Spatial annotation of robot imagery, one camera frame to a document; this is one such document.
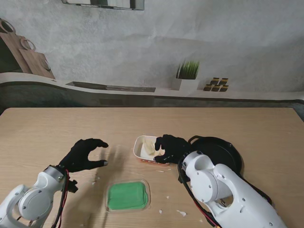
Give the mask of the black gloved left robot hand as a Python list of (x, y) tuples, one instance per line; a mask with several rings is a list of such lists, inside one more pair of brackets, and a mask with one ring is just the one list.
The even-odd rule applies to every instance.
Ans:
[(90, 152), (100, 147), (107, 148), (108, 144), (101, 139), (80, 139), (57, 166), (68, 172), (92, 170), (106, 166), (108, 164), (106, 160), (90, 161), (88, 159)]

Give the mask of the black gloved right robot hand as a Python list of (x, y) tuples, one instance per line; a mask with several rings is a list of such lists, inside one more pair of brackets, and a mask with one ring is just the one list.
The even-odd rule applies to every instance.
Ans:
[(154, 144), (155, 150), (165, 150), (164, 155), (155, 156), (154, 160), (157, 163), (178, 164), (184, 154), (192, 152), (192, 146), (185, 139), (164, 134), (162, 137), (157, 137)]

